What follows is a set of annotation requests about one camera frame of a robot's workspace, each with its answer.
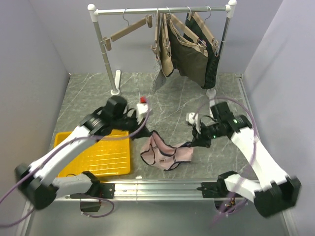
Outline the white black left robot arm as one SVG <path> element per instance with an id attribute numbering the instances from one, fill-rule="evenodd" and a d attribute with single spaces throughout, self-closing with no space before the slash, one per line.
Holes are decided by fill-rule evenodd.
<path id="1" fill-rule="evenodd" d="M 58 177 L 61 170 L 82 152 L 102 140 L 121 140 L 110 137 L 116 130 L 127 131 L 128 138 L 142 138 L 149 133 L 145 124 L 150 108 L 145 98 L 136 107 L 128 108 L 122 96 L 111 96 L 104 106 L 86 115 L 71 134 L 54 149 L 29 165 L 15 168 L 19 191 L 36 210 L 49 206 L 55 199 L 66 195 L 83 194 L 100 197 L 102 186 L 90 171 L 70 177 Z"/>

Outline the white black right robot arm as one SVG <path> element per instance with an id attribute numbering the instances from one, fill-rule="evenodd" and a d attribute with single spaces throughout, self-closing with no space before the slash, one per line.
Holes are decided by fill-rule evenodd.
<path id="1" fill-rule="evenodd" d="M 234 193 L 251 201 L 258 213 L 267 218 L 281 211 L 293 208 L 298 200 L 301 182 L 290 177 L 272 158 L 256 135 L 253 122 L 245 115 L 236 116 L 226 102 L 211 107 L 213 121 L 210 125 L 202 123 L 196 113 L 188 113 L 186 121 L 192 126 L 193 147 L 211 146 L 212 140 L 227 137 L 244 155 L 252 167 L 257 182 L 242 177 L 235 171 L 218 176 L 215 188 L 202 184 L 220 197 Z"/>

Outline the pink underwear navy trim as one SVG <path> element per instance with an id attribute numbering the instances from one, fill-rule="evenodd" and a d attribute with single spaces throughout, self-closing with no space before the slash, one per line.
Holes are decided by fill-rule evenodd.
<path id="1" fill-rule="evenodd" d="M 148 166 L 159 168 L 163 171 L 176 169 L 182 163 L 192 161 L 194 148 L 190 142 L 171 146 L 154 130 L 141 148 L 140 157 Z"/>

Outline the beige clip hanger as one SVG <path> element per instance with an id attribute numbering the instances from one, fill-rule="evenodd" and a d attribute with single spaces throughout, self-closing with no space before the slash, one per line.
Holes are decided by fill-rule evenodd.
<path id="1" fill-rule="evenodd" d="M 144 25 L 147 25 L 148 28 L 151 28 L 153 26 L 153 16 L 152 15 L 146 15 L 141 20 L 128 25 L 127 27 L 123 28 L 122 30 L 112 34 L 109 38 L 103 37 L 101 39 L 101 45 L 104 45 L 105 49 L 110 51 L 112 50 L 111 42 L 115 42 L 122 37 L 134 32 L 135 30 L 143 27 Z"/>

